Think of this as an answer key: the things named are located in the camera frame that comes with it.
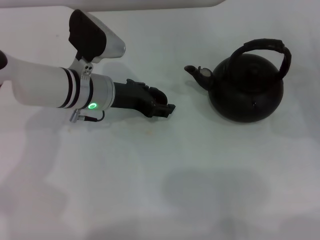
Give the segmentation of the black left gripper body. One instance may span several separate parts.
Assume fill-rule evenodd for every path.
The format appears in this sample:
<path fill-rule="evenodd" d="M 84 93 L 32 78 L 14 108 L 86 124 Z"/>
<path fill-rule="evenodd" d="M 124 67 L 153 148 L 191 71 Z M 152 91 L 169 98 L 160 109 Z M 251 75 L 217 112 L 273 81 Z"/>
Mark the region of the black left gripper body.
<path fill-rule="evenodd" d="M 153 107 L 153 97 L 150 92 L 118 82 L 114 83 L 114 90 L 112 108 L 136 110 L 150 118 Z"/>

